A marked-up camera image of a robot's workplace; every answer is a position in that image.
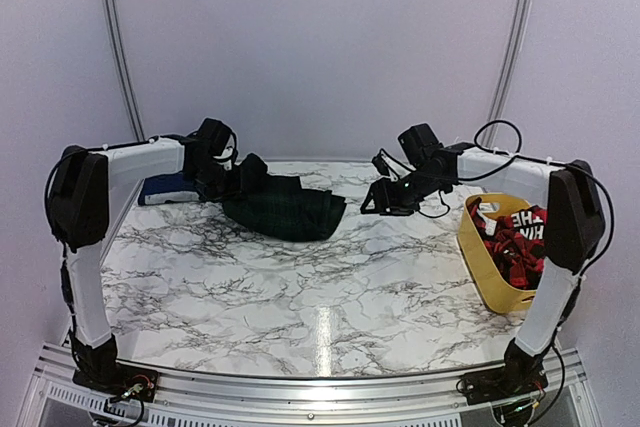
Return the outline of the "navy blue t-shirt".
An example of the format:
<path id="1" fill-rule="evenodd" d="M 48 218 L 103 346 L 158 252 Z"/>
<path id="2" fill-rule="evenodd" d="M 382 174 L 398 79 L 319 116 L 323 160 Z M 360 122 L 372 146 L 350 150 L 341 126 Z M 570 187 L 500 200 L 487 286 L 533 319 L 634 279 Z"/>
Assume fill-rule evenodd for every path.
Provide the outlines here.
<path id="1" fill-rule="evenodd" d="M 138 195 L 139 206 L 200 202 L 194 184 L 182 172 L 158 175 L 145 179 Z"/>

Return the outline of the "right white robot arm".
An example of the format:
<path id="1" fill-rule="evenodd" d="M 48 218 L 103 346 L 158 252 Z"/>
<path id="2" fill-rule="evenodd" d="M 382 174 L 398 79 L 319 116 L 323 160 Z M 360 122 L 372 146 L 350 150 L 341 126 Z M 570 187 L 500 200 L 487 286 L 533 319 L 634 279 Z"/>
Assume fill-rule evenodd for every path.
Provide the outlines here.
<path id="1" fill-rule="evenodd" d="M 360 207 L 364 214 L 410 216 L 435 192 L 471 185 L 535 202 L 547 212 L 544 264 L 532 306 L 509 343 L 495 385 L 515 395 L 529 384 L 570 315 L 586 270 L 605 252 L 614 228 L 611 198 L 584 160 L 560 162 L 490 150 L 460 142 L 407 146 L 412 166 L 404 176 L 381 150 L 372 163 L 380 174 Z"/>

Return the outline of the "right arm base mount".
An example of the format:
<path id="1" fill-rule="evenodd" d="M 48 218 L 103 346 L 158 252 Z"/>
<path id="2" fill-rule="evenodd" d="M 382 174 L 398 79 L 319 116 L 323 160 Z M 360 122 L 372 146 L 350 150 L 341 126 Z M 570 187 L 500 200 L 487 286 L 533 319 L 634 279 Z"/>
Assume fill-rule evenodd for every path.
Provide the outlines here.
<path id="1" fill-rule="evenodd" d="M 517 371 L 502 366 L 463 374 L 456 383 L 456 390 L 465 397 L 468 405 L 477 405 L 541 393 L 547 386 L 543 368 L 521 377 Z"/>

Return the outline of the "dark green plaid garment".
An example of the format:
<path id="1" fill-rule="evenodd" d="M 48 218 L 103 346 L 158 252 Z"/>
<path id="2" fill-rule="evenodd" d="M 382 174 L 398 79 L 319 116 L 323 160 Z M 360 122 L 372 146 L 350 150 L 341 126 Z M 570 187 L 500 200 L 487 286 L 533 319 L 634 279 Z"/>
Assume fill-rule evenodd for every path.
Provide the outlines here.
<path id="1" fill-rule="evenodd" d="M 330 190 L 304 188 L 298 176 L 272 175 L 249 154 L 239 165 L 239 194 L 222 202 L 226 217 L 246 229 L 288 242 L 329 239 L 346 210 Z"/>

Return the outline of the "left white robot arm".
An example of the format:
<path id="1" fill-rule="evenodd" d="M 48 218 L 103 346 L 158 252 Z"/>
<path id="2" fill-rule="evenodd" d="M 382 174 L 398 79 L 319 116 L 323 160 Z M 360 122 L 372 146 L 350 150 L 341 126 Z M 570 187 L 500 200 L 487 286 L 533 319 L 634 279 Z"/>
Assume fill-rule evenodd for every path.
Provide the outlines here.
<path id="1" fill-rule="evenodd" d="M 106 392 L 125 385 L 117 343 L 107 320 L 101 268 L 114 188 L 158 175 L 183 173 L 218 200 L 230 191 L 237 136 L 228 127 L 143 142 L 64 149 L 44 189 L 44 209 L 63 248 L 63 297 L 72 316 L 70 341 L 77 368 Z"/>

